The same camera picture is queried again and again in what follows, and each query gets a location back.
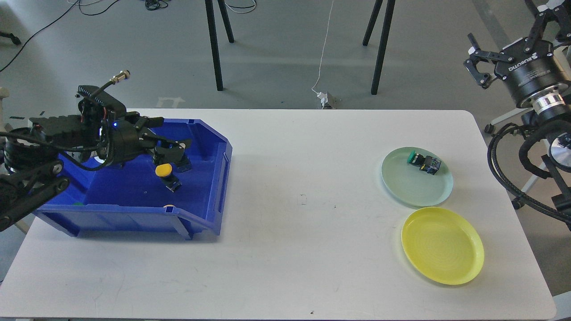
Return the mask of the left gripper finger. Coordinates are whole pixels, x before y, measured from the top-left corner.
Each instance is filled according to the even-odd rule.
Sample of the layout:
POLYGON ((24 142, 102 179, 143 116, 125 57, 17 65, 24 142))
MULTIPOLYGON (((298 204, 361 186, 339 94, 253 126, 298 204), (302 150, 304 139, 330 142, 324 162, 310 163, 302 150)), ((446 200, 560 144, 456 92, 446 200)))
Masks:
POLYGON ((171 163, 175 166, 191 166, 186 154, 186 148, 192 144, 187 140, 160 140, 159 138, 143 137, 143 147, 147 149, 155 166, 171 163))
POLYGON ((165 122, 164 117, 148 117, 141 116, 137 111, 127 112, 125 115, 125 140, 163 140, 163 136, 159 136, 151 130, 159 128, 165 122))

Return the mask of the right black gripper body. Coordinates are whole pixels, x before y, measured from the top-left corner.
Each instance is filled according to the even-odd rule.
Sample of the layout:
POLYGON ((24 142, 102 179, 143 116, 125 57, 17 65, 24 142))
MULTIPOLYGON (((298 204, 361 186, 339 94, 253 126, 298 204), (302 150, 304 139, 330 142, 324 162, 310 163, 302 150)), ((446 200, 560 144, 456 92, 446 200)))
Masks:
POLYGON ((496 63, 495 75, 505 83, 517 108, 530 107, 528 99, 548 87, 563 91, 570 86, 570 77, 555 60, 553 50, 551 42, 538 40, 531 45, 523 38, 502 48, 512 60, 496 63))

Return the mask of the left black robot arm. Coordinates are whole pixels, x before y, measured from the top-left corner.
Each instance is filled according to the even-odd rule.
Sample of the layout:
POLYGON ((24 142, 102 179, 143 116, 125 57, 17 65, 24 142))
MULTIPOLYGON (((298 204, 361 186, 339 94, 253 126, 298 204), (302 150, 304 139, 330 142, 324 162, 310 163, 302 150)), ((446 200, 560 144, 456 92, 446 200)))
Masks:
POLYGON ((86 171, 122 165, 149 154, 155 173, 171 191, 180 186, 178 173, 191 169, 186 155, 192 140, 170 140, 153 132, 162 117, 128 112, 106 88, 129 79, 123 70, 102 86, 78 87, 77 115, 32 118, 31 125, 2 132, 1 230, 4 231, 63 193, 70 185, 63 159, 86 171))

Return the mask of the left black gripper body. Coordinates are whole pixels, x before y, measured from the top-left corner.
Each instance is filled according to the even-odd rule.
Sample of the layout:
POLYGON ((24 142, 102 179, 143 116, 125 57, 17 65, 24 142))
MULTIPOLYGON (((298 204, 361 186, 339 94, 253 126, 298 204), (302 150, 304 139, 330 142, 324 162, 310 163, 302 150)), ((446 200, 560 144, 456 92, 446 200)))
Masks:
POLYGON ((149 134, 148 118, 116 120, 110 129, 110 145, 105 158, 106 166, 120 165, 144 154, 153 148, 151 140, 145 140, 149 134))

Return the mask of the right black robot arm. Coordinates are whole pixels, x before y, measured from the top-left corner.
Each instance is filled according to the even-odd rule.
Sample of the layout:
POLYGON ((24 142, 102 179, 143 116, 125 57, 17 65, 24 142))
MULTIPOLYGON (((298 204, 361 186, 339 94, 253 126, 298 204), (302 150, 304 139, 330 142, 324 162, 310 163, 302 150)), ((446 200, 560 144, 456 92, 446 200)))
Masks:
POLYGON ((535 6, 525 2, 534 16, 534 24, 527 36, 522 37, 498 52, 480 48, 475 37, 469 57, 463 62, 477 85, 487 89, 494 81, 502 81, 516 108, 523 108, 522 124, 508 123, 492 133, 488 146, 488 166, 499 183, 514 196, 512 204, 519 209, 524 205, 570 225, 570 187, 562 172, 570 172, 570 76, 554 56, 554 50, 570 46, 570 2, 549 0, 535 6), (559 194, 551 197, 553 206, 546 205, 520 189, 501 170, 497 159, 497 146, 507 134, 520 134, 524 141, 518 158, 524 169, 533 177, 553 179, 559 194))

